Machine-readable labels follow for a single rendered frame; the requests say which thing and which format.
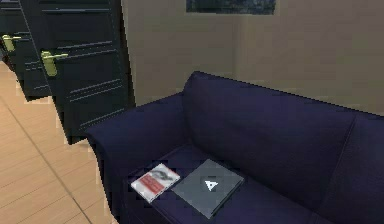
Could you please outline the dark blue sofa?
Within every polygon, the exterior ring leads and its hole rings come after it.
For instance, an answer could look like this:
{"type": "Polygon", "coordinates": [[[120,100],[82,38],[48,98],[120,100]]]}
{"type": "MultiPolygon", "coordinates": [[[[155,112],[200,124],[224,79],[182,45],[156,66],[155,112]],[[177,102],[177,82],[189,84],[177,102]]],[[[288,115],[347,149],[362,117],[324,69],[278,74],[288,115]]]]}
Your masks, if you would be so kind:
{"type": "Polygon", "coordinates": [[[384,224],[384,116],[195,72],[86,136],[118,224],[384,224]],[[132,188],[158,165],[186,177],[206,160],[242,178],[212,217],[132,188]]]}

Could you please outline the grey closed laptop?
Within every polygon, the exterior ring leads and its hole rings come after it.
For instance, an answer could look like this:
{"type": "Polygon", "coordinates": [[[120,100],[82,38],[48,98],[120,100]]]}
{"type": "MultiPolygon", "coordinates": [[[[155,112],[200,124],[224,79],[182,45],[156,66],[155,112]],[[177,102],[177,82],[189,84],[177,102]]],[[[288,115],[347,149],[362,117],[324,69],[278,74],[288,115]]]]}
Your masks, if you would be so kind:
{"type": "Polygon", "coordinates": [[[210,219],[243,183],[244,178],[207,159],[172,191],[210,219]]]}

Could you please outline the black panelled room door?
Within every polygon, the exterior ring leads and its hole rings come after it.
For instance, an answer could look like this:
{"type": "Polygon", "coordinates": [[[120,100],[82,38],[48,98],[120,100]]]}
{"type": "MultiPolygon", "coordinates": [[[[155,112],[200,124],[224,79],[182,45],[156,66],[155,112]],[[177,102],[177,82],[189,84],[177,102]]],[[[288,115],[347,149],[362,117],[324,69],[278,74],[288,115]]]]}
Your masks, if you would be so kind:
{"type": "Polygon", "coordinates": [[[122,0],[19,0],[68,144],[134,106],[122,0]],[[50,77],[41,52],[67,54],[50,77]]]}
{"type": "Polygon", "coordinates": [[[9,58],[10,68],[15,72],[27,101],[51,95],[19,0],[0,0],[0,46],[9,58]],[[6,50],[1,39],[4,34],[20,37],[13,41],[13,52],[6,50]]]}

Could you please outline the dark framed wall picture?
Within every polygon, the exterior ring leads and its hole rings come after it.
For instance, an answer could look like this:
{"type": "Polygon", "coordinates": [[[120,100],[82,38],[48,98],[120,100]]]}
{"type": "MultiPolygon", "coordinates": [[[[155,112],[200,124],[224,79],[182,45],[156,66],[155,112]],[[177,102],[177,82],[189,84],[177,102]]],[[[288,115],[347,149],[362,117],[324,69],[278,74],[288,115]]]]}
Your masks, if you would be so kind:
{"type": "Polygon", "coordinates": [[[186,0],[188,13],[273,15],[276,0],[186,0]]]}

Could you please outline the white and red book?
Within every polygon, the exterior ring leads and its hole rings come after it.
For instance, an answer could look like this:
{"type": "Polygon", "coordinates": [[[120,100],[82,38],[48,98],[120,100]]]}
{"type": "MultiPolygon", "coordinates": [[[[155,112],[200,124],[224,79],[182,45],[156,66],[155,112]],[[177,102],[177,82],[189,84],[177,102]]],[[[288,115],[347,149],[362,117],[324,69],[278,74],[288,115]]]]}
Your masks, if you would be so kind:
{"type": "Polygon", "coordinates": [[[180,176],[177,173],[160,163],[133,181],[131,187],[148,203],[152,203],[179,180],[180,176]]]}

